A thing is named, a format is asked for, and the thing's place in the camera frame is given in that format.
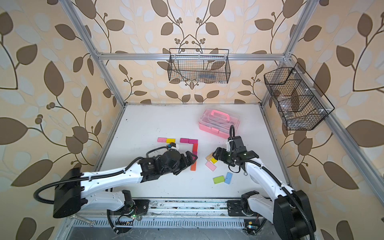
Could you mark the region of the pink plastic storage box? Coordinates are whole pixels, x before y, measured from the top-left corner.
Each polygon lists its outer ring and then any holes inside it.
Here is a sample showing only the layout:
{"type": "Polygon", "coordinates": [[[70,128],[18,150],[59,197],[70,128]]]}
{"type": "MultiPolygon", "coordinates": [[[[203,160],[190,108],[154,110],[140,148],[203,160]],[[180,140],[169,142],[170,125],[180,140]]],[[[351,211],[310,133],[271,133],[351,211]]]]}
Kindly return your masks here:
{"type": "Polygon", "coordinates": [[[223,139],[230,137],[230,127],[232,125],[237,130],[239,124],[240,119],[235,115],[214,109],[206,109],[199,119],[200,130],[223,139]]]}

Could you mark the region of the yellow block in row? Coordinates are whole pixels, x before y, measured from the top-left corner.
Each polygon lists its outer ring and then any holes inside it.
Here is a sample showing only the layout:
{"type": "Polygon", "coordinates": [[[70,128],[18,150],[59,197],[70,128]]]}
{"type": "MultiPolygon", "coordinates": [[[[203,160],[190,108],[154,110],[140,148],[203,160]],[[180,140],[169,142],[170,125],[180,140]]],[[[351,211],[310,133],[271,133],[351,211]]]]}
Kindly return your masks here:
{"type": "Polygon", "coordinates": [[[176,140],[175,139],[166,139],[166,143],[170,144],[170,143],[175,143],[176,140]]]}

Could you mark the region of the light pink block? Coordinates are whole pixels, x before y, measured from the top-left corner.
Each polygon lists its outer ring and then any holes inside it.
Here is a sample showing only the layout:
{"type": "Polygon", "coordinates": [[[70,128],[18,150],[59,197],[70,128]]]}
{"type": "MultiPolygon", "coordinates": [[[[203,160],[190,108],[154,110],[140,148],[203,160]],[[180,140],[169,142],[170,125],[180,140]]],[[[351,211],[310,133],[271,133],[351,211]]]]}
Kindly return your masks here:
{"type": "Polygon", "coordinates": [[[206,162],[206,167],[208,168],[208,169],[210,169],[212,172],[213,171],[215,171],[216,170],[216,166],[215,166],[215,164],[213,164],[212,162],[206,162]]]}

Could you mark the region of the natural wood block in pile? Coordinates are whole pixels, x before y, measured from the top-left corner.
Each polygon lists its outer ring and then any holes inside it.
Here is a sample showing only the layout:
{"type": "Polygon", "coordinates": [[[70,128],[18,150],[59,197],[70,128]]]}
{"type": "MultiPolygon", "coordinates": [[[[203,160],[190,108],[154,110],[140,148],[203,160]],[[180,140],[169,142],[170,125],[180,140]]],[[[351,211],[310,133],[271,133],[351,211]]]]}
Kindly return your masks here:
{"type": "Polygon", "coordinates": [[[207,160],[207,161],[211,161],[212,158],[213,158],[213,154],[211,153],[211,154],[209,154],[209,155],[206,157],[206,160],[207,160]]]}

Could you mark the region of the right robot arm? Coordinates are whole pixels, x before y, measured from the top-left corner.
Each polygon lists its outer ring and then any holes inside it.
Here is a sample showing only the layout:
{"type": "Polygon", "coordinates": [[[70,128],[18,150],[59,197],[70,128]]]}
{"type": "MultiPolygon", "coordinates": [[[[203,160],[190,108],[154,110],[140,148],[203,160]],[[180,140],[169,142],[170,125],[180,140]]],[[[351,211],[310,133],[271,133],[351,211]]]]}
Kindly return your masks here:
{"type": "Polygon", "coordinates": [[[245,216],[262,216],[271,222],[282,240],[299,240],[308,236],[315,239],[316,223],[308,196],[280,181],[254,151],[248,151],[240,136],[230,137],[226,148],[217,148],[215,160],[230,167],[238,166],[253,182],[266,192],[242,194],[241,213],[245,216]]]}

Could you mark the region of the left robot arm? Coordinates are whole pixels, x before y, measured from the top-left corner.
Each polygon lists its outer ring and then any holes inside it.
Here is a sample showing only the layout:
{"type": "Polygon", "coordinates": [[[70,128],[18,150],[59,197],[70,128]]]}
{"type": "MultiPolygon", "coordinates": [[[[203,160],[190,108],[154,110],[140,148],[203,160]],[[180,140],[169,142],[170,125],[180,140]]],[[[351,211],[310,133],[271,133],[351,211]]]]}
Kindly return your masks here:
{"type": "Polygon", "coordinates": [[[176,144],[162,148],[165,150],[163,154],[151,157],[147,153],[145,157],[137,157],[122,168],[85,173],[78,168],[70,170],[60,181],[38,188],[33,197],[40,203],[53,205],[55,219],[70,217],[85,209],[105,209],[112,230],[117,235],[122,234],[122,228],[112,221],[112,214],[117,212],[136,219],[139,207],[129,190],[111,192],[111,189],[158,180],[167,174],[177,176],[198,159],[190,151],[180,153],[176,144]]]}

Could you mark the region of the pink block in row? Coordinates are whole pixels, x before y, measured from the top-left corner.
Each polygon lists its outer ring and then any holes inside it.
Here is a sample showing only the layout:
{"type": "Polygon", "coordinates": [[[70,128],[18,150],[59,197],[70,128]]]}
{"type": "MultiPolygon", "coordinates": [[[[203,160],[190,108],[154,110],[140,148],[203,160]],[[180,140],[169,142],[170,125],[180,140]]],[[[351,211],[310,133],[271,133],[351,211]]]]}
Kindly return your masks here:
{"type": "Polygon", "coordinates": [[[167,142],[167,138],[158,138],[157,142],[158,143],[166,143],[167,142]]]}

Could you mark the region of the orange block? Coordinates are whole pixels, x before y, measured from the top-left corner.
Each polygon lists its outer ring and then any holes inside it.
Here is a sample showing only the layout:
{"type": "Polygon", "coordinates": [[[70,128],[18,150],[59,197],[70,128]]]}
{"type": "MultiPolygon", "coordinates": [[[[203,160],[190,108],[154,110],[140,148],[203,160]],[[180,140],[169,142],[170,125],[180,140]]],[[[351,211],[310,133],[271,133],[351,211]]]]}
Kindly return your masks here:
{"type": "Polygon", "coordinates": [[[193,163],[193,164],[191,165],[191,171],[195,172],[196,169],[197,169],[197,162],[195,162],[195,163],[193,163]]]}

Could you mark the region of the white tape roll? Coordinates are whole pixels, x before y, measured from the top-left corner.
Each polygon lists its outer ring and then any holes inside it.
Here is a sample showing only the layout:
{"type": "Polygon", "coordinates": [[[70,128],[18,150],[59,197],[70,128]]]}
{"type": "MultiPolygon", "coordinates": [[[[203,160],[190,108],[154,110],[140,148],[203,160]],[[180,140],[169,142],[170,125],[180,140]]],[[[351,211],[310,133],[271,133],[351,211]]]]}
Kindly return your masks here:
{"type": "Polygon", "coordinates": [[[249,173],[251,179],[253,182],[255,182],[256,184],[260,184],[261,181],[262,181],[262,177],[260,176],[260,174],[258,172],[256,173],[249,173]]]}

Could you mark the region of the blue block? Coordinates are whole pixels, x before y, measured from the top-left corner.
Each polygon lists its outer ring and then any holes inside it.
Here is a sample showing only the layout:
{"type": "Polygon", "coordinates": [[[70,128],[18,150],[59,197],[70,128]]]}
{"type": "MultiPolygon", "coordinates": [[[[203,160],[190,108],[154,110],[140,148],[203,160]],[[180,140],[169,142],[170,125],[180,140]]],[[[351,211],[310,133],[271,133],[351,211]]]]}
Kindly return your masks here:
{"type": "Polygon", "coordinates": [[[225,184],[229,185],[231,183],[232,177],[233,177],[233,174],[228,172],[225,177],[225,184]]]}

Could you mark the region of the silver wrench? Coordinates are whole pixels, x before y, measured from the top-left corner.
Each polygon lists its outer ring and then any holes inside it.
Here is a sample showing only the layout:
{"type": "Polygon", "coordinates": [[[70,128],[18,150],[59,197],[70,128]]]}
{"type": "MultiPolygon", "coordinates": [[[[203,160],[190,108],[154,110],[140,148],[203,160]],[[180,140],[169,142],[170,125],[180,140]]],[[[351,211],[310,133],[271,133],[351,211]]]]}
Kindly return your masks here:
{"type": "Polygon", "coordinates": [[[78,220],[80,222],[83,222],[85,223],[86,225],[89,225],[91,228],[93,228],[95,225],[96,225],[96,222],[95,221],[92,221],[92,220],[89,220],[89,219],[86,219],[86,218],[83,218],[81,216],[78,216],[77,214],[73,214],[69,217],[70,219],[73,219],[73,220],[78,220]]]}

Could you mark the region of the green block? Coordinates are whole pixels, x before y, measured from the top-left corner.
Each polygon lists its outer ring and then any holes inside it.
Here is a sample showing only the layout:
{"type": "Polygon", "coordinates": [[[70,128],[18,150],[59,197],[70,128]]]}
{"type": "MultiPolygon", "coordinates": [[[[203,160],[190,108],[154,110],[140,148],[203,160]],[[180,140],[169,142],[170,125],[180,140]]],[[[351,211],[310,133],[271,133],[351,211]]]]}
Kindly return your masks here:
{"type": "Polygon", "coordinates": [[[220,183],[224,183],[226,180],[226,178],[224,176],[219,176],[219,177],[215,177],[213,178],[213,182],[214,184],[220,184],[220,183]]]}

